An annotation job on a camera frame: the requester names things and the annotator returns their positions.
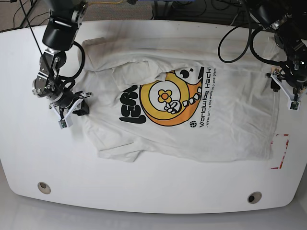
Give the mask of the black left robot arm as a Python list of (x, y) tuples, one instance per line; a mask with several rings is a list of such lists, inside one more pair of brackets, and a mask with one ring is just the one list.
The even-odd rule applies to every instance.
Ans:
[[(307, 35), (307, 2), (305, 0), (248, 0), (246, 6), (260, 23), (250, 37), (250, 51), (254, 57), (268, 65), (279, 66), (279, 73), (272, 73), (271, 88), (283, 90), (290, 108), (297, 109), (307, 88), (307, 46), (302, 37)], [(255, 36), (264, 29), (274, 32), (276, 45), (287, 59), (273, 61), (260, 57), (254, 49)]]

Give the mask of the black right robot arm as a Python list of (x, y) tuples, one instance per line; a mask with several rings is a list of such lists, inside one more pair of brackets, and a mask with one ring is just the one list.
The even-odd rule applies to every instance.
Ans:
[[(66, 119), (70, 114), (89, 114), (85, 98), (92, 94), (72, 90), (85, 65), (85, 51), (75, 41), (75, 37), (82, 25), (88, 2), (47, 0), (46, 4), (49, 7), (49, 21), (42, 42), (47, 48), (41, 53), (40, 69), (33, 82), (33, 93), (39, 98), (49, 99), (49, 107), (58, 113), (60, 124), (67, 127)], [(61, 76), (59, 70), (66, 63), (66, 52), (73, 46), (78, 47), (81, 53), (79, 69), (70, 77)]]

